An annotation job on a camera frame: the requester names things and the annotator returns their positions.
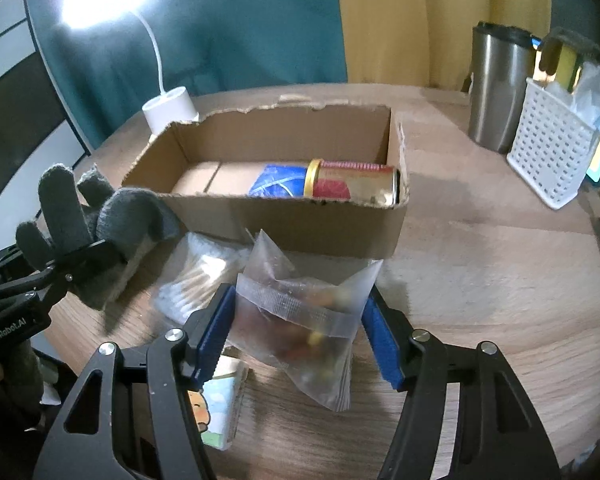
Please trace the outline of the grey knitted glove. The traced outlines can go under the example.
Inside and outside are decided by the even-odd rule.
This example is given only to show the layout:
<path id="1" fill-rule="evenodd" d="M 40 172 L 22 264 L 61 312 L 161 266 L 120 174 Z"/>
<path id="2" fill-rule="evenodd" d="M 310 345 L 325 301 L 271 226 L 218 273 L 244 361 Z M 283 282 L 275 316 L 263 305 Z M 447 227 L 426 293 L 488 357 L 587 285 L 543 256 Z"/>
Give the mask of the grey knitted glove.
<path id="1" fill-rule="evenodd" d="M 79 179 L 64 165 L 51 166 L 38 181 L 38 199 L 47 231 L 34 221 L 16 229 L 16 244 L 35 269 L 101 240 L 121 252 L 121 262 L 70 286 L 94 310 L 117 300 L 152 248 L 181 233 L 180 220 L 156 193 L 116 190 L 96 166 Z"/>

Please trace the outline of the bag of cotton swabs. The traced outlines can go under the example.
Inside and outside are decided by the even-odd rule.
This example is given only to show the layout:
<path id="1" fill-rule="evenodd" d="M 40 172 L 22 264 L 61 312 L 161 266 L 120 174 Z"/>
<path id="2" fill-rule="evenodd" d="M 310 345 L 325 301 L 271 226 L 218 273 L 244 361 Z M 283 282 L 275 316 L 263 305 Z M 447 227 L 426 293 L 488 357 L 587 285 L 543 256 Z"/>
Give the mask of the bag of cotton swabs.
<path id="1" fill-rule="evenodd" d="M 154 307 L 182 326 L 193 312 L 208 307 L 223 283 L 235 284 L 251 248 L 189 232 L 182 237 L 158 278 Z"/>

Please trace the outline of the capybara tissue pack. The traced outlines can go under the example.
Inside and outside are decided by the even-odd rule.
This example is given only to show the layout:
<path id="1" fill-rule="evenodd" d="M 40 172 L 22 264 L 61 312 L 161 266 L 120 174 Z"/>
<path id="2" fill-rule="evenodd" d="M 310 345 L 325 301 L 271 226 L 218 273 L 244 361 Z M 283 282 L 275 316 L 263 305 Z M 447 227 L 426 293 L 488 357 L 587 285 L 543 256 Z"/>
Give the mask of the capybara tissue pack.
<path id="1" fill-rule="evenodd" d="M 220 356 L 214 374 L 188 398 L 202 443 L 226 451 L 234 440 L 249 367 L 231 356 Z"/>

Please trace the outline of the clear bag of small items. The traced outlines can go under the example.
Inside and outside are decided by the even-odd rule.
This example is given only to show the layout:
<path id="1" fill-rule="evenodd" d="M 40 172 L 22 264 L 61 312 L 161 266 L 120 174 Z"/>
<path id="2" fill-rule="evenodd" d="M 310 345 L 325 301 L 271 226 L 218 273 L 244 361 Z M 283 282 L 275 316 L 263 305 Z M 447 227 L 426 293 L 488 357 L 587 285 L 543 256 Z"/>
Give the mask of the clear bag of small items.
<path id="1" fill-rule="evenodd" d="M 236 282 L 228 341 L 334 412 L 350 408 L 353 339 L 384 262 L 309 257 L 302 274 L 260 232 Z"/>

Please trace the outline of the blue plastic packet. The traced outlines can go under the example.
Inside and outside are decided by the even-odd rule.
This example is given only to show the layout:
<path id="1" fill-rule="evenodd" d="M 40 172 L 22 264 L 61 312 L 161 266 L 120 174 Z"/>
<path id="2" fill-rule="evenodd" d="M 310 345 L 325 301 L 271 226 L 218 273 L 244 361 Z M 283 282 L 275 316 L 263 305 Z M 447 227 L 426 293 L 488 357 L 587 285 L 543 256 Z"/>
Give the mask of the blue plastic packet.
<path id="1" fill-rule="evenodd" d="M 304 195 L 306 166 L 267 164 L 248 192 L 249 196 L 298 198 Z"/>

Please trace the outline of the brown cardboard box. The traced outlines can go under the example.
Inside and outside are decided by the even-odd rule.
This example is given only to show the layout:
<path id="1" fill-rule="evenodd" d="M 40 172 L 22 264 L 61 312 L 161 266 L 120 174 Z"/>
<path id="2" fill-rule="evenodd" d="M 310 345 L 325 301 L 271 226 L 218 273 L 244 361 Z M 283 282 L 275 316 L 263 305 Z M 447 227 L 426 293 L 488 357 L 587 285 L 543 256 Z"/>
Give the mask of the brown cardboard box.
<path id="1" fill-rule="evenodd" d="M 404 137 L 389 107 L 224 110 L 176 122 L 123 179 L 156 192 L 187 229 L 283 249 L 385 259 L 408 201 Z"/>

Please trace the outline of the white desk lamp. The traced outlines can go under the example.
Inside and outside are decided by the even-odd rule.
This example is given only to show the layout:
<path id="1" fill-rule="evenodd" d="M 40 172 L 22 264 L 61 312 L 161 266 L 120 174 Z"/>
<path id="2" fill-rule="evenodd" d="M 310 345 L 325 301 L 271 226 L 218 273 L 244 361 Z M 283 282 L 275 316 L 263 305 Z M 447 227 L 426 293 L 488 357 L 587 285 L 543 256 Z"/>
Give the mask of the white desk lamp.
<path id="1" fill-rule="evenodd" d="M 200 114 L 185 87 L 171 90 L 164 84 L 163 60 L 154 30 L 140 8 L 148 0 L 61 0 L 61 21 L 72 30 L 87 30 L 112 23 L 131 14 L 142 24 L 154 51 L 157 67 L 158 96 L 142 106 L 142 112 L 150 129 L 149 140 L 155 141 L 170 125 L 198 122 Z"/>

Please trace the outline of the teal curtain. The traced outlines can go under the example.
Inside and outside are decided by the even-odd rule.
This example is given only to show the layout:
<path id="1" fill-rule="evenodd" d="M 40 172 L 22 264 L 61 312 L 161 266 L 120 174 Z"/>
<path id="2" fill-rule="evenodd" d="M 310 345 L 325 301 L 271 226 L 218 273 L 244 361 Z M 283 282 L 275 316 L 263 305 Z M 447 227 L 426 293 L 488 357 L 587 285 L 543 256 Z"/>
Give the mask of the teal curtain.
<path id="1" fill-rule="evenodd" d="M 161 90 L 193 96 L 347 78 L 339 0 L 146 0 L 136 13 L 77 29 L 66 0 L 27 0 L 69 116 L 104 142 Z M 111 0 L 73 0 L 76 12 Z"/>

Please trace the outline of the red gold can yellow lid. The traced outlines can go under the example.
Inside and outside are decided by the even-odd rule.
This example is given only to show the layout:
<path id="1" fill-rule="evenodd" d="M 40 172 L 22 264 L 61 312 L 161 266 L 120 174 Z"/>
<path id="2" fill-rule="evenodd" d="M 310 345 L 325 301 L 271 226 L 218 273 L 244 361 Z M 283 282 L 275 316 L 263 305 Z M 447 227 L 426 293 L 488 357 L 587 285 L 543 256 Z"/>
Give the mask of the red gold can yellow lid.
<path id="1" fill-rule="evenodd" d="M 306 167 L 303 196 L 392 207 L 399 201 L 399 181 L 393 166 L 313 159 Z"/>

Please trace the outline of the white perforated plastic basket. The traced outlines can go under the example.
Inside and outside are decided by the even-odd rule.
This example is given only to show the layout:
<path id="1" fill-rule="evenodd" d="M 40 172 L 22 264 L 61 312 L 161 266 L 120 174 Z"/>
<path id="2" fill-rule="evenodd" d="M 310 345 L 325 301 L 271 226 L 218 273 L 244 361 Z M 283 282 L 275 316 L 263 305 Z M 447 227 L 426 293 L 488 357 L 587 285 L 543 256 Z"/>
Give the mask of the white perforated plastic basket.
<path id="1" fill-rule="evenodd" d="M 574 200 L 600 134 L 533 79 L 506 160 L 550 209 Z"/>

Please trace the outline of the yellow sponge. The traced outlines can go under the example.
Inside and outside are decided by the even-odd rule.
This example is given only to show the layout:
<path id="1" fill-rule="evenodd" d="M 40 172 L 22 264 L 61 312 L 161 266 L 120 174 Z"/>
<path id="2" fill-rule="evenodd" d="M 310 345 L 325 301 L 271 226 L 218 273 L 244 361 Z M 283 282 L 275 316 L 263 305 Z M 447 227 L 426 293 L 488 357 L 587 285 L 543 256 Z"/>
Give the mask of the yellow sponge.
<path id="1" fill-rule="evenodd" d="M 573 92 L 573 88 L 580 78 L 583 61 L 584 58 L 581 53 L 569 47 L 568 44 L 562 44 L 554 81 L 558 82 L 567 92 Z"/>

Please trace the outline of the stainless steel travel mug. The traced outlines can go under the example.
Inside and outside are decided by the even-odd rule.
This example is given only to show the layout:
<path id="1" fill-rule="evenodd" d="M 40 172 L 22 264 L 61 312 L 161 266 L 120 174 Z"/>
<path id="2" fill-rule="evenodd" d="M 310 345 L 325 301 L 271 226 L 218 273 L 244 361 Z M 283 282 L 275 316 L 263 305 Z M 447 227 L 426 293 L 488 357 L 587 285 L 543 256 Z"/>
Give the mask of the stainless steel travel mug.
<path id="1" fill-rule="evenodd" d="M 513 145 L 534 72 L 534 40 L 528 30 L 489 22 L 472 31 L 468 136 L 487 150 L 506 154 Z"/>

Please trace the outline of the yellow curtain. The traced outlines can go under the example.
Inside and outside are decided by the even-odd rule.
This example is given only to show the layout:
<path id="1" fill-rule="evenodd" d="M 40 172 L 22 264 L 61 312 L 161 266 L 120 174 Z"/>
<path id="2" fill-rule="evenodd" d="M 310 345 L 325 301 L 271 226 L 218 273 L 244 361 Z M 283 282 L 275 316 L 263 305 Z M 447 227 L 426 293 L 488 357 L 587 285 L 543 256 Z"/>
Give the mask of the yellow curtain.
<path id="1" fill-rule="evenodd" d="M 351 84 L 462 88 L 480 22 L 544 36 L 552 0 L 339 0 Z"/>

